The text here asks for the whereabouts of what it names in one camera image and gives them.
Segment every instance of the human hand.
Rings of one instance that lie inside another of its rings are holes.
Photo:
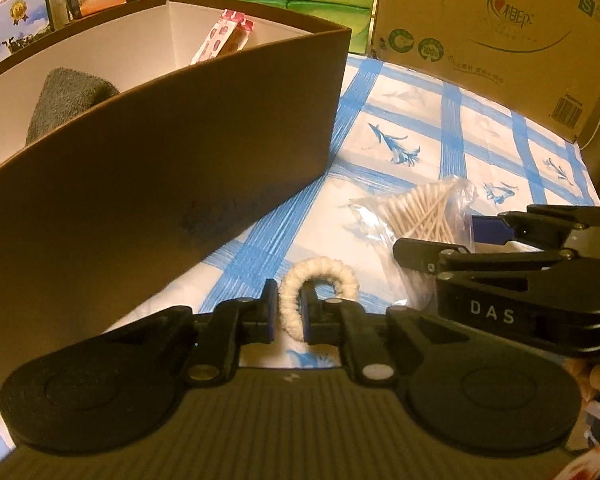
[[[565,368],[578,382],[582,400],[593,400],[596,393],[600,392],[600,364],[592,366],[585,360],[568,359]]]

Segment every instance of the green recycling symbol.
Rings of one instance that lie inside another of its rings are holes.
[[[404,54],[413,48],[413,36],[403,28],[396,28],[389,33],[389,46]]]
[[[445,49],[442,43],[434,38],[425,38],[418,45],[418,53],[422,59],[429,59],[431,62],[440,61],[444,56]]]

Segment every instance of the gray towel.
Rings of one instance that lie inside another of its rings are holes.
[[[25,146],[98,103],[119,94],[109,81],[69,68],[55,68],[46,76],[29,123]]]

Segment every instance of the tablecloth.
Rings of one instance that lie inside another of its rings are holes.
[[[280,281],[293,263],[322,255],[353,267],[360,303],[383,312],[391,302],[386,278],[348,207],[370,194],[456,175],[477,187],[474,214],[530,203],[600,205],[577,146],[472,92],[365,57],[347,61],[330,150],[324,176],[112,328],[174,304],[210,312],[225,299],[257,297],[266,278]],[[335,348],[307,348],[286,335],[241,356],[243,365],[279,367],[337,360]],[[0,460],[12,448],[0,417]]]

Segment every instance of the brown box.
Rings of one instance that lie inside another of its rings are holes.
[[[189,66],[222,10],[245,49]],[[0,384],[96,335],[327,167],[350,31],[236,0],[139,0],[0,63],[0,164],[50,69],[122,93],[0,165]]]
[[[595,126],[600,0],[378,0],[372,46],[569,141]]]

